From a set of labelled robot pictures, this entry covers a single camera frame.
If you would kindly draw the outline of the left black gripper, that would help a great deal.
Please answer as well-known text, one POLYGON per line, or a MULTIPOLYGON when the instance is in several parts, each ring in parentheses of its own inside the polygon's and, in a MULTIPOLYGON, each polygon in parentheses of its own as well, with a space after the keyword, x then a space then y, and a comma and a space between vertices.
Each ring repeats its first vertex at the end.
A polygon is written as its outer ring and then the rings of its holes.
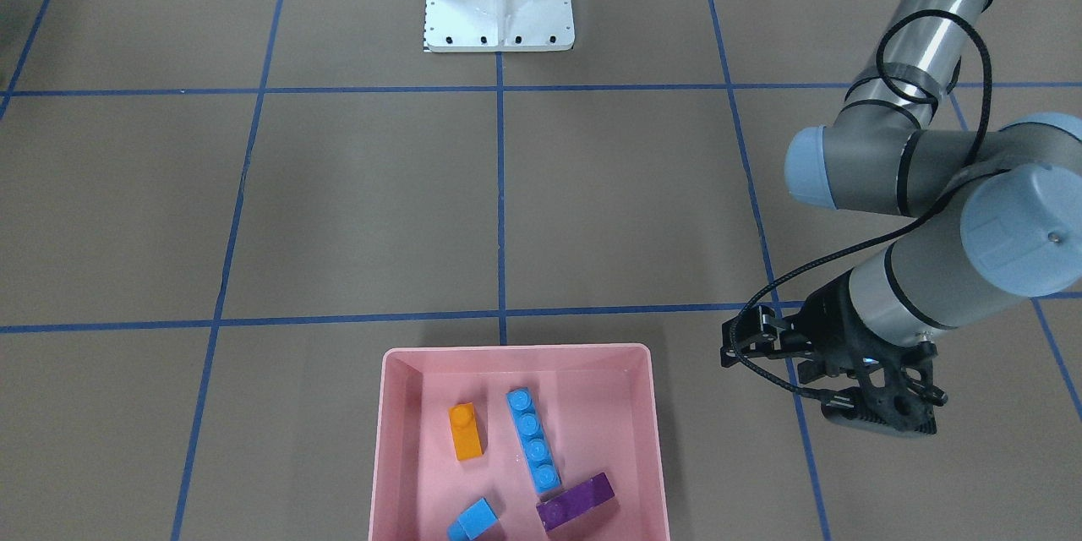
POLYGON ((846 375, 862 364, 886 367, 907 356, 920 359, 937 355, 935 346, 920 338, 903 338, 897 344, 871 329, 854 304, 853 275, 847 270, 818 288, 794 319, 778 316, 758 303, 739 319, 723 324, 720 365, 727 369, 738 364, 736 348, 745 359, 803 357, 805 337, 812 355, 796 365, 796 374, 801 385, 812 385, 816 380, 846 375))

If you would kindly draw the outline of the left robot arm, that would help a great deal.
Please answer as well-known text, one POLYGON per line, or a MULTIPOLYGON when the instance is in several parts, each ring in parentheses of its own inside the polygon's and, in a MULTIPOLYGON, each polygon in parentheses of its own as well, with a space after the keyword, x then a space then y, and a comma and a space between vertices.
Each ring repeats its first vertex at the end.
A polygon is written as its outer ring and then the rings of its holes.
POLYGON ((836 252, 878 254, 771 319, 750 298, 722 361, 804 358, 812 379, 931 392, 934 340, 1079 281, 1079 119, 1037 113, 989 129, 991 60, 976 29, 993 0, 899 0, 831 126, 801 130, 787 187, 804 204, 908 217, 836 252))

